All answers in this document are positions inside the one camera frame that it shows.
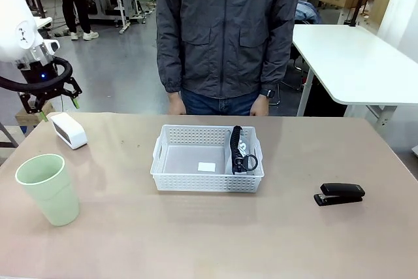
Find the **person left hand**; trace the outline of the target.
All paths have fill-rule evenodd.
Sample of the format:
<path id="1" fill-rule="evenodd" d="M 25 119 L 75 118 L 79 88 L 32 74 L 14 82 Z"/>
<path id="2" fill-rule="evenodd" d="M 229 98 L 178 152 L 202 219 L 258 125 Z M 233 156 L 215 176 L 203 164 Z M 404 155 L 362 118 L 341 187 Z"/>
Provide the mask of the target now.
<path id="1" fill-rule="evenodd" d="M 250 109 L 251 116 L 268 116 L 269 99 L 264 95 L 259 95 Z"/>

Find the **person right hand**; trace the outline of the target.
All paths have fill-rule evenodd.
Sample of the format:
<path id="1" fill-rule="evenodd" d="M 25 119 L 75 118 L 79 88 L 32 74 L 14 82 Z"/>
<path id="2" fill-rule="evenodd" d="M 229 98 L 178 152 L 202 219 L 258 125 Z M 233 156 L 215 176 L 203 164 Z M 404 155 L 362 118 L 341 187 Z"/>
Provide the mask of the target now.
<path id="1" fill-rule="evenodd" d="M 170 115 L 186 115 L 186 108 L 184 102 L 182 101 L 181 95 L 179 92 L 168 93 L 169 99 L 169 114 Z"/>

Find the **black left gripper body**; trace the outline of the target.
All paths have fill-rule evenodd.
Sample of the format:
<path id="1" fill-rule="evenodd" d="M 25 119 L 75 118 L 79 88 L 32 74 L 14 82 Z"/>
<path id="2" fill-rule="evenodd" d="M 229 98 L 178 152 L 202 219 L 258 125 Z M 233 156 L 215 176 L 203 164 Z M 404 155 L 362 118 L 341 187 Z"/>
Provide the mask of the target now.
<path id="1" fill-rule="evenodd" d="M 24 70 L 22 74 L 29 85 L 42 87 L 20 93 L 31 94 L 31 103 L 34 102 L 35 96 L 44 96 L 47 102 L 63 95 L 64 82 L 72 77 L 72 66 L 68 61 L 51 61 L 46 65 L 37 61 L 31 63 L 30 70 Z"/>

